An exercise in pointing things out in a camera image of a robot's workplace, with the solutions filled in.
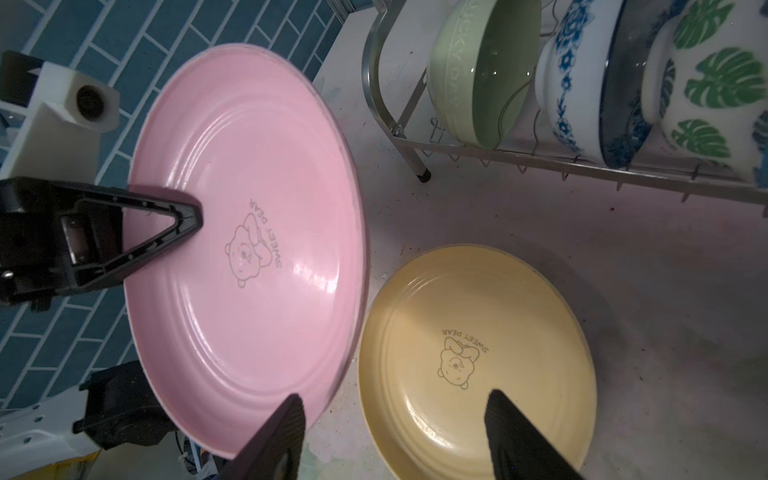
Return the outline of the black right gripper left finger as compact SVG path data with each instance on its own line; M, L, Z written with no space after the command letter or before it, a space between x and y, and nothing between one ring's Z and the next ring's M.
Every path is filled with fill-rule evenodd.
M218 479L291 479L299 474L306 417L301 397L289 395L233 460L226 462Z

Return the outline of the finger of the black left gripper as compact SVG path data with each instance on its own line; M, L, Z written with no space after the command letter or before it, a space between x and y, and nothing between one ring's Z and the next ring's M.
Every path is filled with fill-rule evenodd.
M128 213L171 224L124 245ZM110 288L180 246L203 226L202 204L182 191L142 186L138 192L84 183L59 184L59 281L62 288Z

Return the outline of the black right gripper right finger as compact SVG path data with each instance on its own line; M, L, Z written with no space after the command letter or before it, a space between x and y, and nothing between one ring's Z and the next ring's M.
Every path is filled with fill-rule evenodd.
M583 479L501 390L490 392L484 423L496 479Z

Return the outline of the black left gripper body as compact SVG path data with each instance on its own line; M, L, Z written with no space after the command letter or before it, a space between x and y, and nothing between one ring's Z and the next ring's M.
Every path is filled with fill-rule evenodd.
M123 191L15 177L1 182L1 305L46 311L56 297L123 283Z

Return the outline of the pink plastic plate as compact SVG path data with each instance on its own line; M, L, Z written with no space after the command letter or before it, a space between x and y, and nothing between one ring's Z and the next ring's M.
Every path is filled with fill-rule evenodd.
M198 232L124 283L167 415L227 459L291 394L314 424L354 354L369 260L353 157L312 83L249 44L196 55L147 115L128 185L202 207Z

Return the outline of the yellow plastic plate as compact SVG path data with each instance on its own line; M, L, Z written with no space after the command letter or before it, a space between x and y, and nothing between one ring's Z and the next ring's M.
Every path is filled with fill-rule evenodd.
M490 247L441 247L389 279L366 320L358 385L399 479L492 478L494 390L574 468L593 438L595 369L575 315L537 270Z

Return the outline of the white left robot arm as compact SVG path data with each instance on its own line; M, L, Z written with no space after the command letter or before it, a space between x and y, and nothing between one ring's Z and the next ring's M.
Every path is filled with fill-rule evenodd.
M1 305L46 311L56 297L120 286L202 226L200 202L177 190L5 179ZM123 444L155 446L176 428L133 361L4 417L1 476Z

